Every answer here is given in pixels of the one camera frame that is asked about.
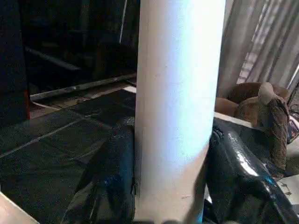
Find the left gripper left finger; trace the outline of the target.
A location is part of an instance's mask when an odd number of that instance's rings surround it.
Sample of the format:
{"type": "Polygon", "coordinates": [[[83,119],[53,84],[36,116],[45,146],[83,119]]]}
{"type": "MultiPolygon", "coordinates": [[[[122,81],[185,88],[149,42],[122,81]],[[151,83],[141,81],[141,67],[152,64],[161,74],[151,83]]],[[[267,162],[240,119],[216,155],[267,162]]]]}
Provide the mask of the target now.
{"type": "Polygon", "coordinates": [[[129,224],[133,188],[135,118],[124,117],[89,160],[61,220],[63,224],[129,224]]]}

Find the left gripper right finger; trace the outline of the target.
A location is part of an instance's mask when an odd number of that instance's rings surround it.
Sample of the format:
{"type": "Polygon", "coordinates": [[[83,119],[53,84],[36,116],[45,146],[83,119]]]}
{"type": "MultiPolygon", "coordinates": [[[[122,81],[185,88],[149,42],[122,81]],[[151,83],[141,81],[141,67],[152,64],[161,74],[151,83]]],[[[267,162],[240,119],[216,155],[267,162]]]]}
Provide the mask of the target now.
{"type": "Polygon", "coordinates": [[[267,168],[226,123],[214,119],[206,183],[216,223],[297,224],[299,218],[267,168]]]}

